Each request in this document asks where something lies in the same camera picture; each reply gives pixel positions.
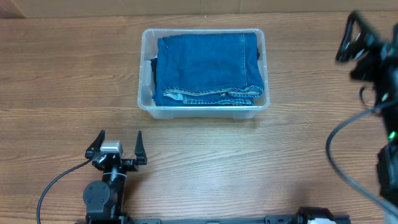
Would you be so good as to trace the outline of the blue denim jeans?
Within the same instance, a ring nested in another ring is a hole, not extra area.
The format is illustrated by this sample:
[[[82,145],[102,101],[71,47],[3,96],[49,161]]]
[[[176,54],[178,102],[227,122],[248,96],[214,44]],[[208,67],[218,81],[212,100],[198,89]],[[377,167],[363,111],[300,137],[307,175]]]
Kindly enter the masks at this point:
[[[252,106],[264,93],[253,32],[159,38],[157,106]]]

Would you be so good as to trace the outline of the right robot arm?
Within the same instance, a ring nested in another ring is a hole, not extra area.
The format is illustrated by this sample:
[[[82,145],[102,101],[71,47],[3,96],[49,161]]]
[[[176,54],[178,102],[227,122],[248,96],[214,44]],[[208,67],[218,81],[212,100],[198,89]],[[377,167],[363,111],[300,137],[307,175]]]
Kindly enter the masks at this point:
[[[393,28],[391,41],[382,40],[359,11],[352,11],[335,60],[355,60],[351,78],[373,83],[376,99],[372,108],[339,124],[330,133],[325,146],[328,162],[348,185],[383,209],[386,223],[397,223],[397,27]],[[371,113],[382,118],[388,138],[377,155],[378,197],[345,174],[331,155],[331,142],[337,132]]]

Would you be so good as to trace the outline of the clear plastic storage bin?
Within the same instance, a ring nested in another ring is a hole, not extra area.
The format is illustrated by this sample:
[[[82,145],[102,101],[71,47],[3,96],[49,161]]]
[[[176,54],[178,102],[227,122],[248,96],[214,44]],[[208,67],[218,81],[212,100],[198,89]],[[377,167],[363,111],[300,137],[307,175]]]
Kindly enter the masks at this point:
[[[253,106],[157,106],[152,96],[155,93],[155,78],[150,60],[158,54],[157,40],[161,37],[180,34],[220,34],[253,32],[257,36],[257,61],[264,82],[264,93],[254,100]],[[155,119],[174,118],[234,118],[251,119],[270,105],[269,82],[266,57],[266,37],[260,29],[147,29],[142,33],[141,62],[137,104]]]

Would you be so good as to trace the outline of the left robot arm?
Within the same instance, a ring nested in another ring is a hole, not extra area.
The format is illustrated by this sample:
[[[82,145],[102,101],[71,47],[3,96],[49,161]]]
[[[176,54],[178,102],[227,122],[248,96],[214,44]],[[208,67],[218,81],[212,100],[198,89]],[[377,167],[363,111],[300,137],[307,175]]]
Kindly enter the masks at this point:
[[[132,223],[132,218],[123,212],[123,200],[127,173],[137,172],[140,165],[147,164],[141,132],[137,134],[134,154],[134,159],[124,159],[121,141],[105,140],[105,130],[88,147],[85,157],[103,174],[101,180],[88,184],[83,191],[87,223]]]

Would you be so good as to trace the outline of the black cloth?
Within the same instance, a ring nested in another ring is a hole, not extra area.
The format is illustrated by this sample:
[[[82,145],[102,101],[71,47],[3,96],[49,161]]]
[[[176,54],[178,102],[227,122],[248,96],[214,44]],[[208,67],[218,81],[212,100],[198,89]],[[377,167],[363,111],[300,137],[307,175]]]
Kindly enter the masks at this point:
[[[157,58],[151,59],[150,60],[150,65],[151,65],[151,69],[152,69],[152,79],[153,79],[153,82],[154,82],[154,90],[155,90],[154,95],[156,95],[156,93],[157,93],[157,77],[156,77],[156,74],[157,74]]]

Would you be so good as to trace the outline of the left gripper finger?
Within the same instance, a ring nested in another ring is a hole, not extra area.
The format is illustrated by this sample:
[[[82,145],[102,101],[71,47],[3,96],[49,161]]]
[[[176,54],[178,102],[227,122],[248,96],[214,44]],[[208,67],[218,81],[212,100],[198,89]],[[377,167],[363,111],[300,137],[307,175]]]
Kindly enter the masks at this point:
[[[144,145],[143,145],[141,131],[139,131],[137,134],[137,140],[136,140],[134,154],[136,155],[136,164],[137,165],[146,165],[147,164],[147,156],[146,156],[146,152],[145,152]]]
[[[97,138],[91,143],[85,152],[86,156],[93,156],[96,152],[100,151],[100,147],[105,139],[105,130],[102,129]]]

